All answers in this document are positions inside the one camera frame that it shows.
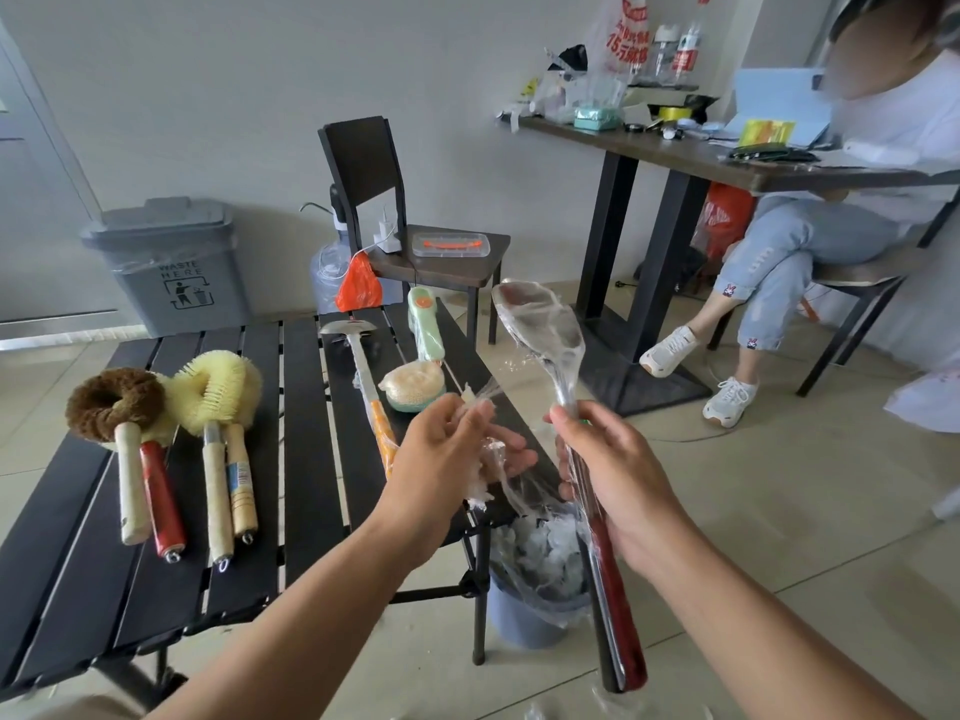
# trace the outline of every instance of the chair seat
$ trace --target chair seat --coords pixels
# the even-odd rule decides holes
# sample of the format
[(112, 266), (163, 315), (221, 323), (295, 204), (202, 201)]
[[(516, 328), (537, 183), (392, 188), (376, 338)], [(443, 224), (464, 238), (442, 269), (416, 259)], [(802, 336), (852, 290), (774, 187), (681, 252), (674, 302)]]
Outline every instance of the chair seat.
[(813, 280), (827, 287), (870, 287), (916, 273), (930, 253), (913, 245), (891, 247), (879, 257), (858, 265), (813, 265)]
[[(489, 254), (486, 257), (416, 257), (412, 252), (406, 254), (415, 235), (434, 232), (444, 235), (484, 234), (489, 240)], [(509, 235), (422, 224), (408, 224), (399, 238), (405, 252), (388, 254), (379, 247), (367, 251), (369, 263), (378, 277), (453, 290), (485, 286), (507, 253), (511, 239)]]

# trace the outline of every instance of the jeans cuff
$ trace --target jeans cuff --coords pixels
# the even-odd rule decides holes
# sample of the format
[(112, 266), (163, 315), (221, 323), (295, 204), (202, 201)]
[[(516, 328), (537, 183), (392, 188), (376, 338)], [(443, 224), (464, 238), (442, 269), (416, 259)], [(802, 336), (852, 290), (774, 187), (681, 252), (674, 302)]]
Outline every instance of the jeans cuff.
[(749, 349), (750, 351), (776, 351), (780, 348), (780, 344), (783, 342), (783, 338), (763, 338), (763, 337), (737, 337), (738, 344), (743, 349)]
[(721, 296), (726, 296), (727, 298), (736, 299), (737, 301), (748, 301), (756, 289), (757, 288), (750, 288), (746, 285), (729, 283), (720, 278), (717, 278), (717, 281), (713, 284), (715, 293), (719, 293)]

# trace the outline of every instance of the white shirt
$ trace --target white shirt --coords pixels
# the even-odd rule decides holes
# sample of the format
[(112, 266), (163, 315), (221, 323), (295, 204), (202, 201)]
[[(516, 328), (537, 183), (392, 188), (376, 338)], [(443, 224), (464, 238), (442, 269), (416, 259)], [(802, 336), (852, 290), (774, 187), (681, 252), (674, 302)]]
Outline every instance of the white shirt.
[[(955, 161), (960, 169), (960, 55), (945, 50), (896, 88), (838, 101), (830, 131), (844, 140), (913, 149), (921, 159)], [(850, 192), (845, 202), (900, 223), (906, 231), (933, 220), (956, 191), (957, 187), (950, 185), (867, 189)], [(787, 196), (810, 194), (790, 192)]]

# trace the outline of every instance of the trash can lid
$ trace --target trash can lid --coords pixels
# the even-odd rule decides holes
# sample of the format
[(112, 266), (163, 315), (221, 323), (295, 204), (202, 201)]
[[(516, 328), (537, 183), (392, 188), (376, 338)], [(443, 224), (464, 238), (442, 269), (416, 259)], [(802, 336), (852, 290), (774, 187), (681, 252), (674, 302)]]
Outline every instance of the trash can lid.
[(147, 199), (142, 207), (111, 209), (102, 214), (100, 232), (136, 232), (211, 227), (226, 224), (230, 211), (213, 199), (191, 199), (189, 196), (163, 196)]

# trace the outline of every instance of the white sneaker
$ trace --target white sneaker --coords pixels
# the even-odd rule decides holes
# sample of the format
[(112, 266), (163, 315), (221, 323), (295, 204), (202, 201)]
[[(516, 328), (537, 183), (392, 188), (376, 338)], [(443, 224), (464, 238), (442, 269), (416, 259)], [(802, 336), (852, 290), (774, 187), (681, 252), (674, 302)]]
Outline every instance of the white sneaker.
[(730, 429), (736, 427), (747, 407), (757, 398), (756, 384), (741, 384), (733, 376), (720, 382), (720, 390), (706, 402), (703, 418)]
[(666, 379), (699, 343), (690, 327), (682, 325), (653, 348), (647, 349), (640, 356), (640, 365), (657, 379)]

